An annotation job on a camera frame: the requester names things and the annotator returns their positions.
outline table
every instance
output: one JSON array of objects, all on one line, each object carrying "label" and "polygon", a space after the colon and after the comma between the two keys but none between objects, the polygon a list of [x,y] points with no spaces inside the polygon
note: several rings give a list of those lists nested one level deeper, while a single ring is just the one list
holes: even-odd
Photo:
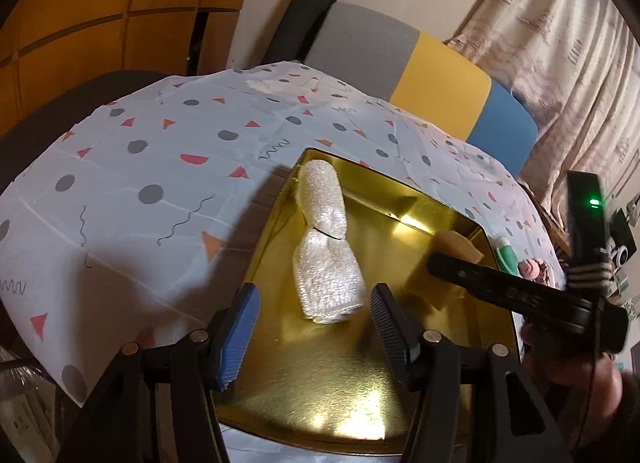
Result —
[{"label": "table", "polygon": [[173,343],[229,302],[309,146],[504,234],[561,282],[518,183],[436,126],[293,62],[168,77],[96,109],[0,196],[2,301],[77,403],[122,344]]}]

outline yellow cushion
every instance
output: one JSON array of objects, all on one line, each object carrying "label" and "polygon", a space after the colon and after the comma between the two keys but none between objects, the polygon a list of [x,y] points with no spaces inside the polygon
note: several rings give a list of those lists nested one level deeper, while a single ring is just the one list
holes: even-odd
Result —
[{"label": "yellow cushion", "polygon": [[390,102],[465,140],[490,90],[489,75],[421,33]]}]

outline gold tray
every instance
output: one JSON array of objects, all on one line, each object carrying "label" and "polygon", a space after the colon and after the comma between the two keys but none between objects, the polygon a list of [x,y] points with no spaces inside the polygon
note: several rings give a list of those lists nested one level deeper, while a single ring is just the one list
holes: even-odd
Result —
[{"label": "gold tray", "polygon": [[[497,268],[482,228],[452,208],[354,162],[306,149],[274,203],[245,281],[260,288],[260,316],[238,379],[216,396],[223,423],[288,445],[336,453],[400,454],[417,393],[402,389],[364,305],[348,321],[318,325],[305,319],[294,285],[292,257],[306,230],[294,199],[300,166],[331,163],[347,210],[347,239],[366,286],[387,283],[396,299],[459,345],[500,342],[513,352],[511,314],[461,292],[437,308],[421,284],[431,240],[456,230]],[[426,299],[414,292],[426,292]],[[458,441],[469,433],[470,389],[463,386]]]}]

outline patterned curtain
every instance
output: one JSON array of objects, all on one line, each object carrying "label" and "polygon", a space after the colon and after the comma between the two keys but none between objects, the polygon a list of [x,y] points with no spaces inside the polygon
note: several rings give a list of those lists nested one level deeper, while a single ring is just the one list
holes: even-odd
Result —
[{"label": "patterned curtain", "polygon": [[640,50],[611,0],[485,0],[449,46],[502,83],[538,125],[521,173],[560,223],[567,170],[605,194],[640,138]]}]

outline dark sleeve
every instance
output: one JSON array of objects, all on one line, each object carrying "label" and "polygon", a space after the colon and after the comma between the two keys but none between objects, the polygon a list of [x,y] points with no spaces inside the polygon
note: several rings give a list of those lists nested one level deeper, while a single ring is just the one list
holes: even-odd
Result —
[{"label": "dark sleeve", "polygon": [[622,401],[602,438],[578,452],[577,463],[640,461],[640,379],[622,373]]}]

